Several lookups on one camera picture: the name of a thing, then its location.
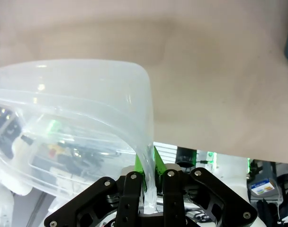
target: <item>sticker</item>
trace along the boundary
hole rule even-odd
[[[257,195],[262,195],[274,189],[275,187],[271,184],[269,179],[251,185],[251,190]]]

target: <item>wire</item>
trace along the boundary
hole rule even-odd
[[[207,160],[203,160],[203,161],[198,161],[197,163],[208,164],[208,161]]]
[[[275,181],[275,185],[276,185],[277,190],[278,190],[277,209],[278,209],[278,218],[279,218],[279,220],[280,220],[281,218],[280,218],[280,213],[279,213],[279,205],[280,205],[280,199],[281,199],[281,196],[282,196],[282,195],[281,195],[280,189],[279,189],[278,184],[277,184],[276,181]]]

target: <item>screw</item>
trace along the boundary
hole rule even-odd
[[[201,176],[201,174],[202,174],[201,171],[199,171],[199,170],[195,171],[196,176]]]
[[[49,224],[50,227],[56,227],[57,226],[57,222],[56,221],[52,221],[50,224]]]
[[[169,171],[169,172],[167,173],[167,175],[168,175],[168,176],[174,176],[174,171]]]
[[[243,217],[244,217],[245,219],[250,219],[251,216],[252,216],[252,215],[251,215],[249,212],[243,213]]]

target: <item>cable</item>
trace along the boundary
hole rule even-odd
[[[207,160],[203,160],[203,161],[198,161],[197,163],[208,164],[208,161]]]
[[[31,213],[31,215],[29,217],[29,220],[28,220],[28,222],[26,224],[26,227],[30,227],[30,226],[33,225],[33,223],[35,221],[35,218],[36,218],[38,212],[40,211],[40,209],[42,207],[42,204],[43,204],[43,202],[45,200],[46,195],[47,195],[47,193],[45,193],[45,192],[41,193],[38,201],[36,202],[36,206],[35,206],[34,210],[32,211],[32,213]]]
[[[277,184],[277,182],[275,181],[275,185],[276,185],[276,187],[277,187],[277,190],[278,190],[278,201],[277,201],[277,209],[278,209],[278,218],[279,218],[279,220],[281,219],[280,218],[280,213],[279,213],[279,205],[280,205],[280,198],[281,198],[281,192],[280,192],[280,190],[279,190],[279,187],[278,187],[278,184]]]

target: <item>green plastic part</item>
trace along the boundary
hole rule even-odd
[[[162,175],[166,170],[166,165],[164,164],[157,148],[154,147],[154,156],[155,156],[155,170],[158,175]]]
[[[141,161],[140,161],[138,155],[135,156],[135,171],[143,175],[143,190],[144,190],[144,192],[147,191],[147,185],[146,185],[146,181],[145,181],[145,173],[144,173],[143,166],[141,164]]]
[[[144,174],[144,170],[143,170],[143,166],[140,162],[140,159],[139,159],[139,156],[136,155],[135,156],[135,171],[141,173],[141,174]]]
[[[192,164],[196,167],[197,164],[197,150],[192,153]]]

